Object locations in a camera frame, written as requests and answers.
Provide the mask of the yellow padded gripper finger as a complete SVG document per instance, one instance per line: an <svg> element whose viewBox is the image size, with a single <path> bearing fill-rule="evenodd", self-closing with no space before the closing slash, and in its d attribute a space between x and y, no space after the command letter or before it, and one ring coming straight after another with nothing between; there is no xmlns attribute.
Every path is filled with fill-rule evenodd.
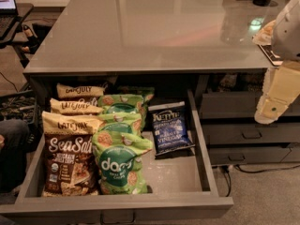
<svg viewBox="0 0 300 225"><path fill-rule="evenodd" d="M300 63L284 61L264 74L262 95L254 114L256 122L268 125L278 120L300 95Z"/></svg>

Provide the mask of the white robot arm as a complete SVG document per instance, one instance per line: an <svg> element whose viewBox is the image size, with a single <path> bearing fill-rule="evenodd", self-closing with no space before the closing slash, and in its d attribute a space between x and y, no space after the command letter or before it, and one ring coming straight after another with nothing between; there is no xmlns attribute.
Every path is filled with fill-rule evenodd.
<svg viewBox="0 0 300 225"><path fill-rule="evenodd" d="M271 51L282 64L264 74L262 95L254 114L255 121L264 125L277 121L300 95L300 0L290 0L266 27L271 35Z"/></svg>

